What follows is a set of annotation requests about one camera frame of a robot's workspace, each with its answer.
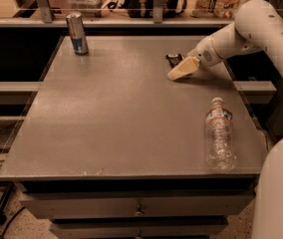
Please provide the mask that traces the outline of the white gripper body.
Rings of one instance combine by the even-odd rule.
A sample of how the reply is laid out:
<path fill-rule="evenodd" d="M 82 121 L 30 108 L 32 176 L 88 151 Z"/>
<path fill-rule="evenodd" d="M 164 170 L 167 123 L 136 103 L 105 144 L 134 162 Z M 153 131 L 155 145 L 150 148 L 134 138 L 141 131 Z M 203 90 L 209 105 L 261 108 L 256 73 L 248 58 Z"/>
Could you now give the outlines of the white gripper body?
<path fill-rule="evenodd" d="M 187 56 L 195 57 L 203 67 L 212 67 L 222 61 L 222 58 L 214 49 L 212 35 L 200 40 L 195 47 L 187 53 Z"/>

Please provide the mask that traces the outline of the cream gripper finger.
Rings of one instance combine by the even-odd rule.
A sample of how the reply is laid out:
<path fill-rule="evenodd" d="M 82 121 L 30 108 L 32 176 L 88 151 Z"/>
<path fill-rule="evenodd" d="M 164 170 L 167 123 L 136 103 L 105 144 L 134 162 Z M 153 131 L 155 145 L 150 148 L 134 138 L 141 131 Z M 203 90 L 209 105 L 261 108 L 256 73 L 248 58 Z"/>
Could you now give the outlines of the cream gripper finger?
<path fill-rule="evenodd" d="M 199 60 L 195 57 L 184 58 L 177 66 L 173 67 L 167 74 L 171 81 L 192 74 L 199 69 Z"/>

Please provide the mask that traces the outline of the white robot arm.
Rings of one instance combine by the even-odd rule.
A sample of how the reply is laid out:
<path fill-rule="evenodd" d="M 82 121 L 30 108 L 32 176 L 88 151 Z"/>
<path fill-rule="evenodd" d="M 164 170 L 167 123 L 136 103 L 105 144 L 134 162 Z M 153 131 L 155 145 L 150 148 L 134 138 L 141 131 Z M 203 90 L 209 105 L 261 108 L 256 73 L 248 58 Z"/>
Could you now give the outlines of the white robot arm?
<path fill-rule="evenodd" d="M 265 0 L 250 0 L 234 21 L 202 39 L 167 77 L 176 81 L 227 58 L 262 51 L 283 79 L 283 19 Z M 283 138 L 268 152 L 256 190 L 251 239 L 283 239 Z"/>

